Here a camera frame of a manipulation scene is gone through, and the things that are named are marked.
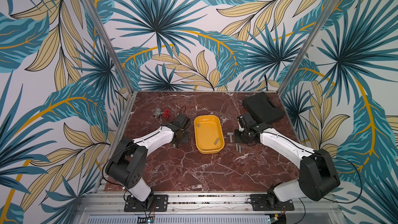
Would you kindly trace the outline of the yellow plastic storage tray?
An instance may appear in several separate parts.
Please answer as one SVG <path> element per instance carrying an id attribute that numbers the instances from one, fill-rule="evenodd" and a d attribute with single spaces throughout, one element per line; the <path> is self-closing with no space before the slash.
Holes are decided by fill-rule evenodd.
<path id="1" fill-rule="evenodd" d="M 220 119 L 215 115 L 202 115 L 194 120 L 195 143 L 202 154 L 213 154 L 220 152 L 224 146 L 224 137 Z"/>

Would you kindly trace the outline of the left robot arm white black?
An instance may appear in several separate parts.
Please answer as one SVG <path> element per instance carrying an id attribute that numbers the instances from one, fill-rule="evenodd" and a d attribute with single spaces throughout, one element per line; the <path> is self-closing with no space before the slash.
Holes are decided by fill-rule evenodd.
<path id="1" fill-rule="evenodd" d="M 107 162 L 105 173 L 124 187 L 130 196 L 147 208 L 153 202 L 153 190 L 143 179 L 148 155 L 169 143 L 186 143 L 190 118 L 179 114 L 170 123 L 136 139 L 123 138 Z"/>

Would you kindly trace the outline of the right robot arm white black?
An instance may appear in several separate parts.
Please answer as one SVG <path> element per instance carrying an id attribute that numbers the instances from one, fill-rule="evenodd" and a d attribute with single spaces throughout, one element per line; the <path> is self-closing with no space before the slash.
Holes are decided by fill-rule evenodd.
<path id="1" fill-rule="evenodd" d="M 249 113 L 239 116 L 237 121 L 239 128 L 235 130 L 235 135 L 238 142 L 267 146 L 298 168 L 298 179 L 277 184 L 267 191 L 271 203 L 284 203 L 302 197 L 319 201 L 341 184 L 326 150 L 301 145 L 266 123 L 255 122 Z"/>

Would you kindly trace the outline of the black tool case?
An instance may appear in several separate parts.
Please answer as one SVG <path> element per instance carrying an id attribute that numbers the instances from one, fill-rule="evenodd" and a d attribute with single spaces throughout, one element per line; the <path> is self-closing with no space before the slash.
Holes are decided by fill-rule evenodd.
<path id="1" fill-rule="evenodd" d="M 265 92 L 256 93 L 244 99 L 243 107 L 257 123 L 272 124 L 285 116 L 285 112 L 277 108 Z"/>

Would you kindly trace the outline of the steel valve with red handwheel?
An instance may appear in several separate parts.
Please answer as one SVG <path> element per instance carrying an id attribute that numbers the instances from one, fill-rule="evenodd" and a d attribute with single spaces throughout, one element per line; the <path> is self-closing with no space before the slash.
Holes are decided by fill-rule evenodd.
<path id="1" fill-rule="evenodd" d="M 161 110 L 160 108 L 156 108 L 153 113 L 155 118 L 160 118 L 163 116 L 164 118 L 168 119 L 170 117 L 169 109 Z"/>

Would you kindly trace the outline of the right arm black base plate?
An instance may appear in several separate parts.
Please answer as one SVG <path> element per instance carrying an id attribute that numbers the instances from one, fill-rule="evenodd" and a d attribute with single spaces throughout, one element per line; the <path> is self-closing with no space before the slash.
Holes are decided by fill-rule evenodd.
<path id="1" fill-rule="evenodd" d="M 248 202 L 253 211 L 293 211 L 294 205 L 291 200 L 279 201 L 273 194 L 251 194 Z"/>

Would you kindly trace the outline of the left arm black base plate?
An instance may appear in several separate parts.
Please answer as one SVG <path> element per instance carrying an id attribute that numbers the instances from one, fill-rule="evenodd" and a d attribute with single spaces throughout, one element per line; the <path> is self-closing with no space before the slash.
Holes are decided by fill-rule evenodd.
<path id="1" fill-rule="evenodd" d="M 125 199 L 124 212 L 166 212 L 168 206 L 168 195 L 150 195 L 144 202 L 139 201 L 135 197 L 129 195 Z"/>

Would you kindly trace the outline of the aluminium front rail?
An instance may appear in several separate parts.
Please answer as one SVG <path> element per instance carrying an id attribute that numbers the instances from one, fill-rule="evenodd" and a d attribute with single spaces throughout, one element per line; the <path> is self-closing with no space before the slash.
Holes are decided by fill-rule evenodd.
<path id="1" fill-rule="evenodd" d="M 294 209 L 254 211 L 252 192 L 166 192 L 153 211 L 126 212 L 127 196 L 101 192 L 83 198 L 74 224 L 346 224 L 342 209 L 326 200 L 292 200 Z"/>

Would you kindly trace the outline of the aluminium frame post right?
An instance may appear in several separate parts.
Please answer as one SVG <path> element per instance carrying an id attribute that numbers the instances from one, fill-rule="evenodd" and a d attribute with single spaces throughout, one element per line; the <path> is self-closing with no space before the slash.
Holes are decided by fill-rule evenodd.
<path id="1" fill-rule="evenodd" d="M 315 37 L 317 34 L 321 31 L 322 27 L 324 26 L 325 22 L 327 21 L 328 17 L 332 14 L 335 6 L 338 4 L 339 0 L 328 0 L 324 10 L 320 13 L 319 18 L 314 24 L 314 27 L 310 31 L 307 39 L 303 43 L 303 46 L 301 47 L 299 53 L 297 54 L 296 59 L 291 63 L 291 66 L 286 73 L 286 76 L 284 78 L 284 81 L 280 85 L 279 89 L 277 90 L 277 93 L 279 96 L 281 96 L 287 89 L 289 81 L 293 78 L 295 71 L 301 64 L 302 60 L 304 59 L 304 56 L 306 55 L 308 49 L 312 45 Z"/>

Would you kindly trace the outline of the aluminium frame post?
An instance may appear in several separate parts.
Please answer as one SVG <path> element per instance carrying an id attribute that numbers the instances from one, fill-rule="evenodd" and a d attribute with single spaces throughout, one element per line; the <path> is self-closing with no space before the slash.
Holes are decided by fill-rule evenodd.
<path id="1" fill-rule="evenodd" d="M 105 48 L 107 49 L 107 51 L 110 55 L 112 62 L 115 65 L 116 71 L 119 73 L 119 75 L 121 77 L 121 81 L 123 82 L 124 86 L 126 87 L 129 95 L 133 95 L 134 90 L 131 87 L 130 81 L 127 78 L 127 76 L 122 68 L 122 64 L 118 58 L 118 55 L 109 39 L 109 36 L 106 33 L 104 25 L 100 19 L 99 14 L 98 14 L 98 11 L 97 11 L 96 7 L 94 6 L 94 2 L 92 0 L 81 0 L 81 1 L 82 1 L 83 5 L 86 7 L 88 15 L 90 16 L 94 27 L 98 31 L 99 37 L 101 38 L 103 44 L 105 45 Z"/>
<path id="2" fill-rule="evenodd" d="M 291 63 L 291 66 L 286 73 L 286 76 L 284 78 L 284 81 L 280 85 L 279 89 L 277 90 L 277 93 L 279 96 L 281 96 L 287 89 L 289 81 L 293 78 L 295 71 L 301 64 L 302 60 L 304 59 L 304 56 L 306 55 L 308 49 L 312 45 L 315 37 L 317 34 L 321 31 L 322 27 L 324 26 L 325 22 L 327 21 L 328 17 L 332 14 L 335 6 L 338 4 L 339 0 L 328 0 L 324 10 L 320 13 L 319 18 L 314 24 L 314 27 L 310 31 L 307 39 L 303 43 L 303 46 L 301 47 L 299 53 L 297 54 L 296 59 Z"/>

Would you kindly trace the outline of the aluminium frame post left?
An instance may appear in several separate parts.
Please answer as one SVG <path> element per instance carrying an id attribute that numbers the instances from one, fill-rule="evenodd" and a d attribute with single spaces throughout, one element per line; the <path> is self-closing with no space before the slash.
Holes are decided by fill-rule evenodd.
<path id="1" fill-rule="evenodd" d="M 121 77 L 121 81 L 123 82 L 124 86 L 126 87 L 129 95 L 133 95 L 134 90 L 131 87 L 130 81 L 127 78 L 127 76 L 122 68 L 122 64 L 118 58 L 118 55 L 109 39 L 109 36 L 106 33 L 104 25 L 100 19 L 99 14 L 98 14 L 98 11 L 97 11 L 96 7 L 94 6 L 94 2 L 92 0 L 81 0 L 81 1 L 82 1 L 83 5 L 86 7 L 88 15 L 90 16 L 94 27 L 98 31 L 99 37 L 101 38 L 103 44 L 105 45 L 105 48 L 107 49 L 107 51 L 110 55 L 112 62 L 115 65 L 116 71 L 119 73 L 119 75 Z"/>

